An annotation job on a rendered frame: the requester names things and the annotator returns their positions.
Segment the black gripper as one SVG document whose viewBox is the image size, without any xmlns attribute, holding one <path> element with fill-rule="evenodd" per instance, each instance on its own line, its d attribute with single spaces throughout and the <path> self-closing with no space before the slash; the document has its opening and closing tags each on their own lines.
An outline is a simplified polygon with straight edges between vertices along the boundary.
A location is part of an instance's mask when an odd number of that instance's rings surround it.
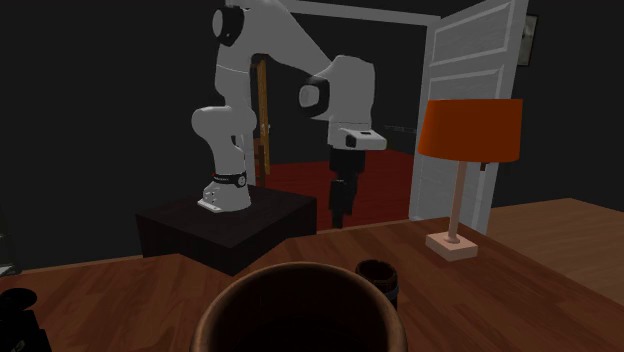
<svg viewBox="0 0 624 352">
<path fill-rule="evenodd" d="M 331 181 L 329 209 L 332 227 L 342 228 L 344 215 L 351 215 L 357 194 L 357 180 L 365 169 L 366 152 L 362 150 L 330 149 Z"/>
</svg>

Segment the small dark brown cup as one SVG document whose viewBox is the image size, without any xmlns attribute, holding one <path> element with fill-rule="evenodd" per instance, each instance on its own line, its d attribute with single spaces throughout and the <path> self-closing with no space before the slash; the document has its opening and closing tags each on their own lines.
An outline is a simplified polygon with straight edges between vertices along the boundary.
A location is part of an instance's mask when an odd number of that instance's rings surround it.
<svg viewBox="0 0 624 352">
<path fill-rule="evenodd" d="M 390 301 L 395 309 L 398 309 L 398 294 L 400 291 L 398 273 L 389 263 L 368 259 L 357 264 L 355 272 L 377 287 Z"/>
</svg>

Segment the dark robot stand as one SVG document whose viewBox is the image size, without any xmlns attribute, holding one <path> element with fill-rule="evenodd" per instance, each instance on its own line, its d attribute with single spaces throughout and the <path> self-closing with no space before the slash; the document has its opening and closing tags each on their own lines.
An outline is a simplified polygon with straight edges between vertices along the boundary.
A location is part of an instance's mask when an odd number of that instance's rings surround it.
<svg viewBox="0 0 624 352">
<path fill-rule="evenodd" d="M 249 188 L 251 205 L 213 213 L 186 197 L 136 214 L 145 257 L 181 254 L 234 276 L 286 239 L 317 232 L 317 199 Z"/>
</svg>

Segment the large brown round pot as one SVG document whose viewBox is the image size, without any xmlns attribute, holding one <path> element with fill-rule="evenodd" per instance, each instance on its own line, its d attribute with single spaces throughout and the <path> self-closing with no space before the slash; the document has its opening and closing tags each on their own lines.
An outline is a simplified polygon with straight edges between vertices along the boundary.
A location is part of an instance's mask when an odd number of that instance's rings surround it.
<svg viewBox="0 0 624 352">
<path fill-rule="evenodd" d="M 209 305 L 189 352 L 408 352 L 389 299 L 344 268 L 289 262 L 254 271 Z"/>
</svg>

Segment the orange shade table lamp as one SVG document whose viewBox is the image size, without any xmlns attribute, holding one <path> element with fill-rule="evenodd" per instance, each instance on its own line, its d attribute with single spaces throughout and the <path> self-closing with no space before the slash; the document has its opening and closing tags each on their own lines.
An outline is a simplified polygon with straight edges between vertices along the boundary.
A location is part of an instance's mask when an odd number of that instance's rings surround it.
<svg viewBox="0 0 624 352">
<path fill-rule="evenodd" d="M 458 163 L 449 228 L 425 244 L 445 260 L 473 258 L 478 246 L 458 234 L 467 164 L 514 162 L 520 157 L 521 99 L 430 100 L 417 152 Z"/>
</svg>

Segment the white panelled door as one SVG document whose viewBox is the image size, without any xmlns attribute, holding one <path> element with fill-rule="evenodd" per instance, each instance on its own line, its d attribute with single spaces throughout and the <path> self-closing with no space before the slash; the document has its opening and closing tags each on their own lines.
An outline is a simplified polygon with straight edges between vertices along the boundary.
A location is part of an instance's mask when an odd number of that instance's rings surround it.
<svg viewBox="0 0 624 352">
<path fill-rule="evenodd" d="M 529 0 L 484 0 L 427 27 L 417 129 L 434 99 L 512 95 Z M 448 217 L 456 161 L 414 156 L 409 218 Z"/>
</svg>

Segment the black object with round top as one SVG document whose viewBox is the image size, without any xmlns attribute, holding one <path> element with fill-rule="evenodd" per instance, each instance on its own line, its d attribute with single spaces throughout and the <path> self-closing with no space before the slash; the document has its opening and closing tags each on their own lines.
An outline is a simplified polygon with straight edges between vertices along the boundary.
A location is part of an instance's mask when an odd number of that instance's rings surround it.
<svg viewBox="0 0 624 352">
<path fill-rule="evenodd" d="M 34 291 L 11 288 L 0 294 L 0 352 L 52 352 L 46 331 L 31 309 Z"/>
</svg>

